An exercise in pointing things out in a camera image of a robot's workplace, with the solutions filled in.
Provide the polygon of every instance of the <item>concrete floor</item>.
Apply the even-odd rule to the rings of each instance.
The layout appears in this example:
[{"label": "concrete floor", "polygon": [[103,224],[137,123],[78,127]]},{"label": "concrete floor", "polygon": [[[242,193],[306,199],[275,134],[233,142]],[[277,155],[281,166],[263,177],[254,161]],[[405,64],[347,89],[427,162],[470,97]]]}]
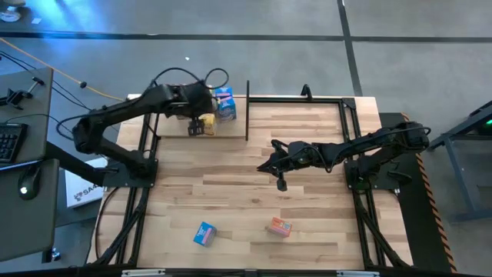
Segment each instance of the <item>concrete floor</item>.
[{"label": "concrete floor", "polygon": [[[492,2],[487,0],[345,0],[344,4],[352,35],[492,36]],[[0,22],[0,32],[342,35],[336,0],[33,0],[28,1],[28,7],[22,21]],[[33,25],[33,18],[42,21]],[[237,93],[244,93],[249,79],[254,94],[296,95],[308,83],[315,95],[354,95],[343,42],[8,40],[119,97],[140,93],[151,78],[171,66],[184,67],[199,76],[223,67]],[[0,44],[0,50],[41,66],[7,45]],[[375,96],[381,112],[406,112],[431,127],[431,138],[456,125],[492,95],[492,50],[487,43],[357,42],[354,55],[363,94]],[[0,62],[0,74],[19,70],[9,62]],[[113,102],[81,90],[58,74],[55,79],[89,107]],[[170,73],[161,80],[179,83],[190,78]],[[220,81],[220,75],[211,79],[212,83]],[[52,116],[64,118],[84,112],[59,95],[53,96]],[[80,159],[91,159],[77,153],[71,142],[58,137],[52,128],[48,135],[51,142]],[[106,136],[116,139],[112,130]],[[423,157],[458,271],[492,275],[492,219],[450,224],[448,219],[462,211],[463,200],[447,154],[438,149],[425,152]],[[55,246],[64,255],[60,262],[41,265],[40,255],[33,254],[0,263],[0,272],[82,265],[93,225],[85,222],[56,230]]]}]

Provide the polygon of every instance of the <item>keyboard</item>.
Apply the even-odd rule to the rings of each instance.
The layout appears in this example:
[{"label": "keyboard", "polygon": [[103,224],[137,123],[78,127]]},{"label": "keyboard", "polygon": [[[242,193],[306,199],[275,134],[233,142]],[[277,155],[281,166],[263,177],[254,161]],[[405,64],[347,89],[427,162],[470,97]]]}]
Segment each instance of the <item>keyboard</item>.
[{"label": "keyboard", "polygon": [[22,123],[0,123],[0,162],[14,162],[24,142],[28,126]]}]

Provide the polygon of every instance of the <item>wooden tabletop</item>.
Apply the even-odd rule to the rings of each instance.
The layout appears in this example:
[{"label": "wooden tabletop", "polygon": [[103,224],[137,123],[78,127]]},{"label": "wooden tabletop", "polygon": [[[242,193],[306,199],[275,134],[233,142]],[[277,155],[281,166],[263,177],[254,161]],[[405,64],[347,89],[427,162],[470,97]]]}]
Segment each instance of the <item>wooden tabletop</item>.
[{"label": "wooden tabletop", "polygon": [[[363,135],[381,127],[374,98],[356,98],[356,104]],[[121,125],[119,145],[138,147],[141,121],[142,117],[134,118]],[[289,172],[286,192],[277,190],[273,176],[256,172],[273,151],[272,139],[343,142],[338,107],[251,103],[249,127],[247,142],[239,138],[163,138],[159,142],[158,178],[148,201],[138,266],[363,269],[354,203],[342,166],[335,166],[331,174],[315,168]],[[121,228],[128,191],[119,189],[102,216],[101,253]],[[411,264],[397,198],[374,191],[374,201],[381,232]],[[290,237],[266,232],[274,216],[292,223]],[[193,242],[201,222],[218,229],[207,248]],[[95,260],[92,241],[88,262]],[[376,262],[371,235],[368,241]]]}]

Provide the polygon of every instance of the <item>blue box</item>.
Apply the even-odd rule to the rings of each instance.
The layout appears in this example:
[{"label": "blue box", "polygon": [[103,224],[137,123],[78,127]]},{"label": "blue box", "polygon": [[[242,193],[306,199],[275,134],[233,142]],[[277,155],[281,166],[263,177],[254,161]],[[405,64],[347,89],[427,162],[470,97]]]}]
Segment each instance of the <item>blue box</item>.
[{"label": "blue box", "polygon": [[236,119],[236,103],[232,88],[215,89],[215,97],[220,100],[216,112],[217,118],[222,122]]},{"label": "blue box", "polygon": [[207,222],[202,222],[197,234],[194,236],[193,241],[199,245],[209,246],[214,240],[217,229],[208,224]]}]

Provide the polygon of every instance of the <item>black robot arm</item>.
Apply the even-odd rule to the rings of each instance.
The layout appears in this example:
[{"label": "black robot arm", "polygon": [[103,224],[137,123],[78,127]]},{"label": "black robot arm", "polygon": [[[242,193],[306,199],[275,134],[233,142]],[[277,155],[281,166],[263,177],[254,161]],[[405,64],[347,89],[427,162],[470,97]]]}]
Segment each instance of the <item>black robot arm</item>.
[{"label": "black robot arm", "polygon": [[348,157],[381,148],[373,155],[364,155],[357,160],[357,167],[354,169],[357,170],[357,176],[367,178],[369,175],[376,175],[381,165],[403,153],[425,150],[429,146],[426,130],[430,129],[422,124],[403,122],[393,128],[381,128],[374,133],[341,144],[309,144],[299,141],[287,145],[274,139],[271,144],[275,152],[268,161],[258,166],[258,171],[277,177],[278,189],[285,191],[285,172],[314,166],[330,173],[336,164]]},{"label": "black robot arm", "polygon": [[201,133],[198,116],[214,111],[214,99],[204,82],[190,85],[156,85],[149,87],[136,99],[90,111],[73,128],[75,148],[86,154],[106,155],[121,162],[134,177],[148,174],[149,161],[140,151],[128,151],[104,138],[111,125],[148,113],[183,115],[192,119],[188,132]]}]

